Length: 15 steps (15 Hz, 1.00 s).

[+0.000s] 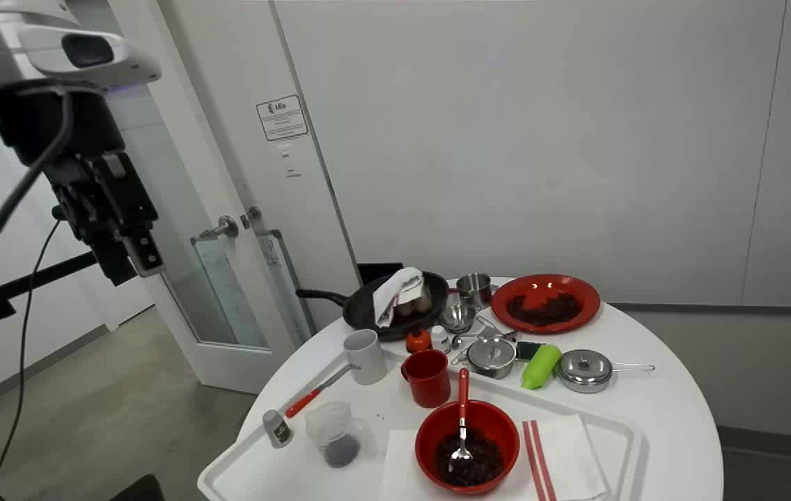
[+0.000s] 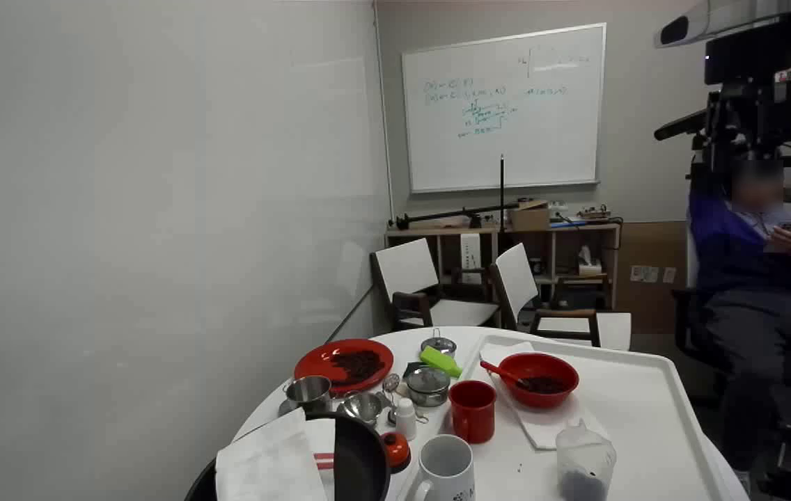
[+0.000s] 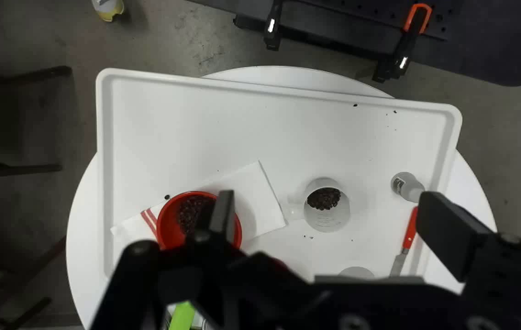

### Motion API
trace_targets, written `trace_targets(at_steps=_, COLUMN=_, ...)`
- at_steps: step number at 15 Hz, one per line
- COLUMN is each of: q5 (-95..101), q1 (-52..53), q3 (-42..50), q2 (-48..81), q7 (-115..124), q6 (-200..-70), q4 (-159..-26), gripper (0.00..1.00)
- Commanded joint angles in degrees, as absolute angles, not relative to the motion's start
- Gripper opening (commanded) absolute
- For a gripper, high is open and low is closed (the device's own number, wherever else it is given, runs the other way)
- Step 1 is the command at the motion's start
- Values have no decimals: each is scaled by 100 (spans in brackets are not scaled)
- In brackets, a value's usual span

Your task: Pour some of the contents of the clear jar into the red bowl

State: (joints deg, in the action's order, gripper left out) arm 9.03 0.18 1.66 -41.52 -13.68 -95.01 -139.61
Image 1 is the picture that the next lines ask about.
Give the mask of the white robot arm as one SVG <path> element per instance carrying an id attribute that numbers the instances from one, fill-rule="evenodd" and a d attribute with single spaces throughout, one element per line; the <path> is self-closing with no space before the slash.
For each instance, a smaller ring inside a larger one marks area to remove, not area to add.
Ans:
<path id="1" fill-rule="evenodd" d="M 64 0 L 0 0 L 0 138 L 48 178 L 62 220 L 114 283 L 155 272 L 160 252 L 159 212 L 107 98 L 159 78 L 145 46 L 84 27 Z"/>

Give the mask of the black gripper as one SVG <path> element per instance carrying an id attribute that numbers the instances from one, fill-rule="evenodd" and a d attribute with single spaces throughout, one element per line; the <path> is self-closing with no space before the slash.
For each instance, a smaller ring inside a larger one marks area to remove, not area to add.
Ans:
<path id="1" fill-rule="evenodd" d="M 102 95 L 29 89 L 3 98 L 0 135 L 25 167 L 48 178 L 57 217 L 110 283 L 160 269 L 153 240 L 159 212 Z"/>

